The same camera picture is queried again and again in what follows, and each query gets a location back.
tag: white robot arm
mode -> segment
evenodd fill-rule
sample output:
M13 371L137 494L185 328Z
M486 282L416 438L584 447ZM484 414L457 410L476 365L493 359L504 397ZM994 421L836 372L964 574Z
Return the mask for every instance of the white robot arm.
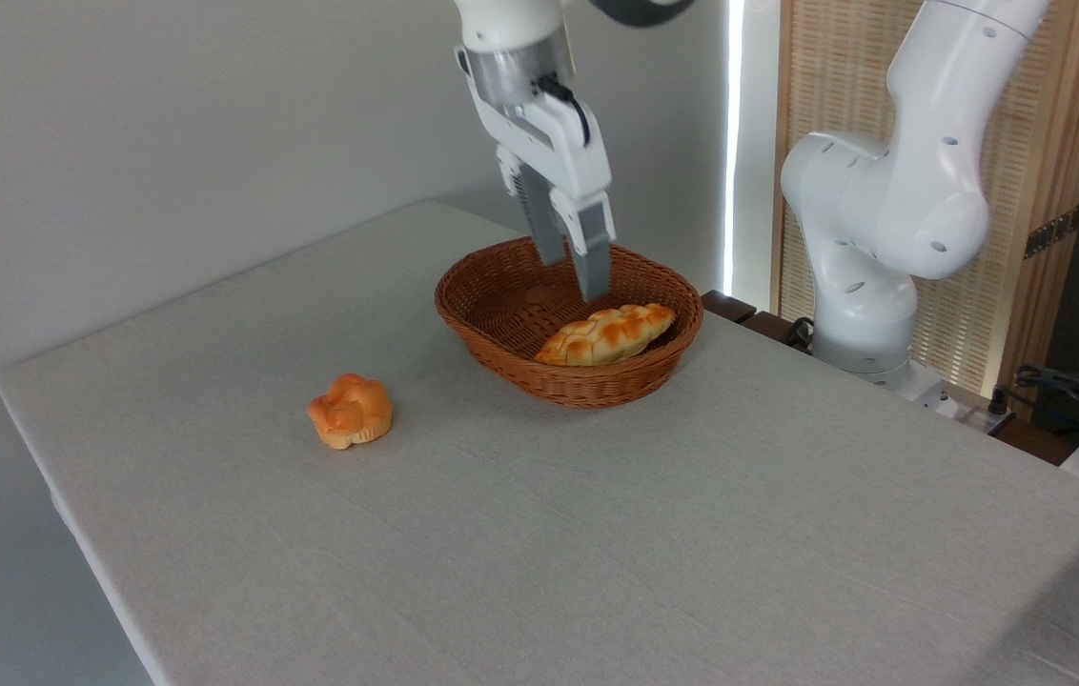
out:
M612 169L591 110L569 90L574 60L561 8L569 0L455 0L460 69L479 121L496 140L506 191L517 196L540 258L565 257L569 238L583 299L610 286L615 239L606 188ZM654 26L692 0L591 0L613 18Z
M887 73L891 142L823 132L789 152L780 189L814 271L819 359L925 407L944 402L939 374L910 360L910 274L947 277L983 246L985 126L1049 2L927 0Z

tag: bread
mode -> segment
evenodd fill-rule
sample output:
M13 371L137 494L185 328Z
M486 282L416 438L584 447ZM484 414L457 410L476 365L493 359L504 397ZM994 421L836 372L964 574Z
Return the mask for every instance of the bread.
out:
M306 413L318 437L343 451L353 443L369 443L391 430L392 404L381 382L345 373L327 394L310 401Z
M644 351L672 321L674 310L656 303L600 310L586 321L562 326L535 360L560 366L617 363Z

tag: brown wicker basket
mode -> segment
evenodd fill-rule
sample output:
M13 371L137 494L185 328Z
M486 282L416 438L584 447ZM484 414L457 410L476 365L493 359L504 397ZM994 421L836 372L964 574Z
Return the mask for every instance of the brown wicker basket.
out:
M544 265L530 238L456 262L434 300L476 360L531 396L570 408L610 408L653 394L674 373L705 317L700 296L680 274L618 246L612 247L609 294L584 303L569 257ZM618 363L565 368L534 361L561 326L626 303L669 306L674 324L640 355Z

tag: white tablecloth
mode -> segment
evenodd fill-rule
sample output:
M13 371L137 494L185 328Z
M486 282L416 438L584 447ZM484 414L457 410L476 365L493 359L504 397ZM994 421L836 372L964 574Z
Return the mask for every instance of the white tablecloth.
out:
M1079 478L707 317L570 410L432 305L513 237L400 209L2 374L159 683L1079 683ZM306 403L380 379L392 433Z

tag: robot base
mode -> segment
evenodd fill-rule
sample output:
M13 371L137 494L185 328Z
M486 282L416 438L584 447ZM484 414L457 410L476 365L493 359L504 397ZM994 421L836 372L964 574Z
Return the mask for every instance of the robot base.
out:
M959 411L959 404L945 394L940 374L918 361L909 360L891 371L857 373L857 376L940 415L954 419Z

